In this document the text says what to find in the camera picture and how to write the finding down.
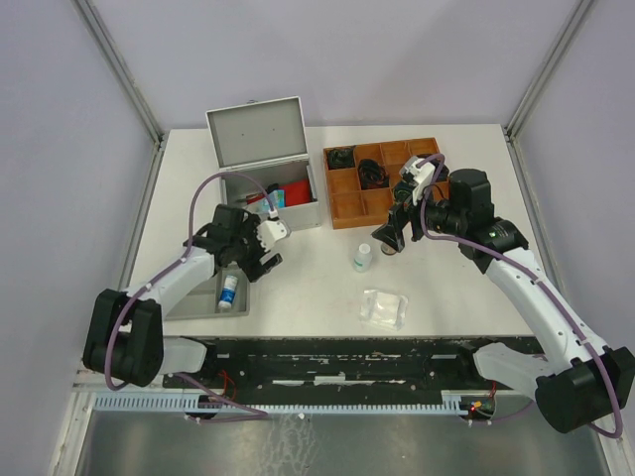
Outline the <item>brown bottle orange cap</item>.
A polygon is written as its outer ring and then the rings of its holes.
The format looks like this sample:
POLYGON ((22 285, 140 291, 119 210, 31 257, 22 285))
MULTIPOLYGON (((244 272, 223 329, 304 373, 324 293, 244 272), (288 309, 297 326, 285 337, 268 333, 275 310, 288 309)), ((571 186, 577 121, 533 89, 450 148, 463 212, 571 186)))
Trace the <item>brown bottle orange cap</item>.
POLYGON ((399 252, 399 247, 393 242, 382 242, 380 249, 386 256, 394 256, 399 252))

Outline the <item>white blue bottle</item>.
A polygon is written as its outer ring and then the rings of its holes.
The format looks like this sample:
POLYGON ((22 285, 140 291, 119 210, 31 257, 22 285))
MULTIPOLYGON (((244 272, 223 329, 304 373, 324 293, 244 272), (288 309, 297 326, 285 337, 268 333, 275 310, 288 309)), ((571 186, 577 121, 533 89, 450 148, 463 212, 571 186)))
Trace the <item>white blue bottle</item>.
POLYGON ((220 311, 229 310, 233 307, 238 283, 239 278, 237 276, 227 275, 224 278, 217 303, 217 308, 220 311))

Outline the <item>blue cotton swab packet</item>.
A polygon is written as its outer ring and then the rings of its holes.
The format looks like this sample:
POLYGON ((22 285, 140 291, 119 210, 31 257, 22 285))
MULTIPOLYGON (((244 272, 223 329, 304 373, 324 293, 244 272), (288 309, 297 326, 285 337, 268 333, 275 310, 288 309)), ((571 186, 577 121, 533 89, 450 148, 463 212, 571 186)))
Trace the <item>blue cotton swab packet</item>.
POLYGON ((275 189, 269 193, 269 197, 274 202, 277 209, 286 207, 286 195, 283 189, 275 189))

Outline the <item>white gauze packet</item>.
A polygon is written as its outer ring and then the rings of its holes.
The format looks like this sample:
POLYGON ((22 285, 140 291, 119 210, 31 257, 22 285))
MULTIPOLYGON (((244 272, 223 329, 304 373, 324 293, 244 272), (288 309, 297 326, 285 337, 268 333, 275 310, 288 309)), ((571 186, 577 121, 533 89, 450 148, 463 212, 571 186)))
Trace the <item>white gauze packet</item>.
POLYGON ((378 328, 400 330, 404 326, 408 299, 380 290, 365 290, 359 320, 378 328))

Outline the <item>red first aid pouch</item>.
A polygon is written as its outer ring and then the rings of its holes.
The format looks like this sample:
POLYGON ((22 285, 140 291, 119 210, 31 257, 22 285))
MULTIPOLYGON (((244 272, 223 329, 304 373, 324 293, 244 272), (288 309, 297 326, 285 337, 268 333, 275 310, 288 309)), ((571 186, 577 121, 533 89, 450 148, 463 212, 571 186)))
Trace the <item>red first aid pouch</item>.
POLYGON ((312 200, 310 182, 307 179, 286 184, 273 183, 266 190, 268 194, 275 189, 283 189, 286 195, 286 207, 309 203, 312 200))

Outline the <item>grey metal box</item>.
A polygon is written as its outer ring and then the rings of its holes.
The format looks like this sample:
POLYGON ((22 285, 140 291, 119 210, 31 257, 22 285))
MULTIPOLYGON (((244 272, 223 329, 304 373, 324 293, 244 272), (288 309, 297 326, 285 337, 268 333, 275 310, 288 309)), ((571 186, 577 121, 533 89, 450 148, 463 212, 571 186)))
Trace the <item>grey metal box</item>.
POLYGON ((241 175, 265 188, 305 184, 308 197, 285 193, 280 216, 294 230, 321 226, 318 192, 307 145, 301 99, 298 96, 208 110, 206 123, 218 168, 221 200, 247 206, 258 189, 241 175))

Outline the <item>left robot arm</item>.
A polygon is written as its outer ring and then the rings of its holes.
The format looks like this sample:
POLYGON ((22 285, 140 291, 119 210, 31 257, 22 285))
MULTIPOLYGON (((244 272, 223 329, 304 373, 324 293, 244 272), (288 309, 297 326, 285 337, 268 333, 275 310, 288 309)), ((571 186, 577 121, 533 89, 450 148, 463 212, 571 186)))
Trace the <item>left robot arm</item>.
POLYGON ((96 298, 85 340, 83 366, 104 376, 107 386, 148 386, 157 376, 186 373, 197 386, 213 384, 218 361, 206 344, 167 337, 164 319, 196 287, 235 265, 254 283, 280 265, 275 245, 291 230, 271 212, 267 218, 220 204, 212 220, 192 230, 181 254, 155 277, 96 298))

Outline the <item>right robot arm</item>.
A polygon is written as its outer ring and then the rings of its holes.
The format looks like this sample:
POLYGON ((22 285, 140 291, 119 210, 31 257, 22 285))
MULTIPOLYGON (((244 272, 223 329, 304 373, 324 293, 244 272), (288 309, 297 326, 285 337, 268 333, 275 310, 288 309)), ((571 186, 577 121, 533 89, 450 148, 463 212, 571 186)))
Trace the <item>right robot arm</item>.
POLYGON ((485 172, 450 173, 449 196, 434 201, 442 168, 434 163, 401 168, 409 196, 393 205, 373 237, 402 251, 403 229, 410 225, 414 240, 456 243, 510 300, 542 349, 534 357, 487 343, 456 361, 456 378, 468 388, 490 380, 518 392, 560 433, 587 425, 608 438, 621 437, 621 411, 634 381, 632 352, 610 347, 585 324, 541 270, 519 229, 495 216, 485 172))

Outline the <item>small white bottle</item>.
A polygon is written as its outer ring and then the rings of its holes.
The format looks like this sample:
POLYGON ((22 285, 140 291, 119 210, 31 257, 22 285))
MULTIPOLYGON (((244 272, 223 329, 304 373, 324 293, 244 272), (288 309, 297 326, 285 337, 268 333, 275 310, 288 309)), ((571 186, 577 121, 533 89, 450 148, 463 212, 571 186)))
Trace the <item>small white bottle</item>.
POLYGON ((372 262, 372 250, 368 243, 361 243, 355 252, 353 258, 353 267, 359 273, 365 273, 372 262))

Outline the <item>rolled tie yellow blue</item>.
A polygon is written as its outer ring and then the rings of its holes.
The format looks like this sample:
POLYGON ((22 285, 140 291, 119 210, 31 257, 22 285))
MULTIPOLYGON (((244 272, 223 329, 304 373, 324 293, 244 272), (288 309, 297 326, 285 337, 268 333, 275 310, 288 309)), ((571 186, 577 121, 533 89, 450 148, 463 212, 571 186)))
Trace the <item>rolled tie yellow blue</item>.
POLYGON ((400 180, 392 188, 395 203, 405 203, 412 197, 413 188, 406 182, 400 180))

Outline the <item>wooden compartment tray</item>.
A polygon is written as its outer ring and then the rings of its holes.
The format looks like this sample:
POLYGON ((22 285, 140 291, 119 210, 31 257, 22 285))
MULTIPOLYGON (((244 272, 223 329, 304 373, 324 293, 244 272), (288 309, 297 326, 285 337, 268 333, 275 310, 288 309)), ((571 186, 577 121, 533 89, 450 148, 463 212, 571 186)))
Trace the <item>wooden compartment tray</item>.
POLYGON ((434 138, 338 146, 323 150, 332 227, 380 225, 397 198, 406 196, 400 169, 413 156, 439 151, 434 138))

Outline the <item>grey plastic insert tray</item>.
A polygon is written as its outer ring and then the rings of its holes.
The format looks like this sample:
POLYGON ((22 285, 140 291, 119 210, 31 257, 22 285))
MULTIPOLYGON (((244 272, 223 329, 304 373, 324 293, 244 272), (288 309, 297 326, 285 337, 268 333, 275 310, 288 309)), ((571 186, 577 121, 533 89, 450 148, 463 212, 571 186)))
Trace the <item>grey plastic insert tray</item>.
POLYGON ((198 285, 169 313, 167 320, 244 316, 250 310, 250 283, 237 267, 221 270, 198 285))

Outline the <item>rolled tie green pattern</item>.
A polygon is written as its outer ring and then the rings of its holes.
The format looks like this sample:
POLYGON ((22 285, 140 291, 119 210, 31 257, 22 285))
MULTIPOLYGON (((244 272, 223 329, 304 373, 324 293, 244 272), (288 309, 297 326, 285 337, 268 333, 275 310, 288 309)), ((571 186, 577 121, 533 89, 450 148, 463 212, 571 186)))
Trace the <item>rolled tie green pattern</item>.
POLYGON ((331 171, 354 168, 354 148, 343 147, 327 150, 326 163, 331 171))

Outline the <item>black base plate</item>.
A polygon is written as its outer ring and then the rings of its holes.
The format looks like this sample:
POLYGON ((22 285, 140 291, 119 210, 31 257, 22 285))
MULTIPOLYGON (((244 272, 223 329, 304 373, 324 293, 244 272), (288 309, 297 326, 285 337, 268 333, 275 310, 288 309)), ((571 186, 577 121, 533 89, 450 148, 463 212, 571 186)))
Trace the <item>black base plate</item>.
POLYGON ((471 359, 487 338, 215 338, 193 378, 255 405, 437 404, 443 391, 486 395, 471 359))

